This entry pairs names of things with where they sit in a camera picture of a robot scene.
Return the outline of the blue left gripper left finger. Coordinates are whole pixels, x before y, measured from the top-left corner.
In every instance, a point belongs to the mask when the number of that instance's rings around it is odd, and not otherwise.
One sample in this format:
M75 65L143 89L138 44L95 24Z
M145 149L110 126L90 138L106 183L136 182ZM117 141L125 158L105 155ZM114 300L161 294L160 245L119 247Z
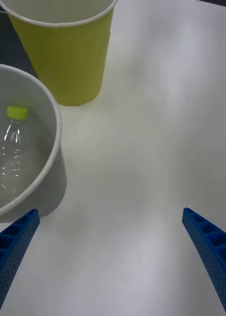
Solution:
M33 209L0 233L0 310L39 224Z

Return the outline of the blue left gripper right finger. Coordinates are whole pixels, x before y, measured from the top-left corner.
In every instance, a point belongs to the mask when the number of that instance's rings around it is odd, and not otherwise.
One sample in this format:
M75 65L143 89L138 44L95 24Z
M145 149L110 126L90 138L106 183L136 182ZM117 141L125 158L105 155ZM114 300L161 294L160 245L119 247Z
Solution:
M182 223L226 313L226 233L189 208L183 210Z

